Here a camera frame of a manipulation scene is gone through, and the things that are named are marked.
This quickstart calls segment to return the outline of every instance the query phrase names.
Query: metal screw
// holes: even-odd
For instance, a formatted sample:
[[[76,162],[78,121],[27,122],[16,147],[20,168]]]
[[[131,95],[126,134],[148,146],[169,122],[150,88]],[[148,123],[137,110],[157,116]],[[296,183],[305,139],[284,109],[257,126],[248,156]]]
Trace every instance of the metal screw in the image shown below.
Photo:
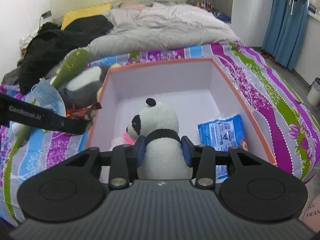
[[[201,178],[198,179],[198,184],[201,186],[211,186],[213,184],[213,179],[210,178]]]
[[[114,178],[111,180],[111,184],[116,187],[123,186],[126,183],[127,181],[124,178]]]

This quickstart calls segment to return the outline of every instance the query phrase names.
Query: snack package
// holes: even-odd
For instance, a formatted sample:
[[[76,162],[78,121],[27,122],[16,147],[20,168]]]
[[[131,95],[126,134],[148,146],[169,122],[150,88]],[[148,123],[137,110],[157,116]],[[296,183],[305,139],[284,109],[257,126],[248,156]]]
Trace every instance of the snack package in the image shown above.
[[[215,120],[198,125],[202,144],[212,146],[216,151],[227,152],[229,147],[247,149],[242,119],[239,114],[226,120]]]

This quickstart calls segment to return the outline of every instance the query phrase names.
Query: circular pad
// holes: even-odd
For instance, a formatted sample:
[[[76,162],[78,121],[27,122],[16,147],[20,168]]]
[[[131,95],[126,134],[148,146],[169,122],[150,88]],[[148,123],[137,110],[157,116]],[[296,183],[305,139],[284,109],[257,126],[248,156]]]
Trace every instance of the circular pad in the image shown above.
[[[60,166],[26,180],[17,198],[26,217],[67,222],[94,211],[104,199],[104,189],[88,171]]]
[[[299,216],[308,198],[299,179],[271,164],[236,168],[219,195],[235,215],[272,223]]]
[[[148,106],[155,106],[156,105],[156,101],[153,98],[148,98],[146,100],[146,103]]]

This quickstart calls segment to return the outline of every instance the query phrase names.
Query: blue face mask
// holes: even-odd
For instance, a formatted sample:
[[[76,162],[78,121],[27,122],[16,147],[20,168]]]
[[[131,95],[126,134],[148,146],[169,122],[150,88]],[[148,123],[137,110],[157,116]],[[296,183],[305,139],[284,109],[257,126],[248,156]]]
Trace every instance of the blue face mask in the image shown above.
[[[66,117],[66,107],[59,92],[44,78],[31,90],[37,105],[51,109],[56,114]]]

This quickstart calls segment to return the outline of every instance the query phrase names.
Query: stuffed panda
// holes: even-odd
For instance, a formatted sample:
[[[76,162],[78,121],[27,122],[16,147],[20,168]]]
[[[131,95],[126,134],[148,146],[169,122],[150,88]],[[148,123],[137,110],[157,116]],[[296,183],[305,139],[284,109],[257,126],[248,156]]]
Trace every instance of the stuffed panda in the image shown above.
[[[186,165],[180,144],[179,121],[167,104],[148,98],[127,127],[129,136],[137,140],[146,137],[146,152],[139,179],[191,179],[192,168]]]

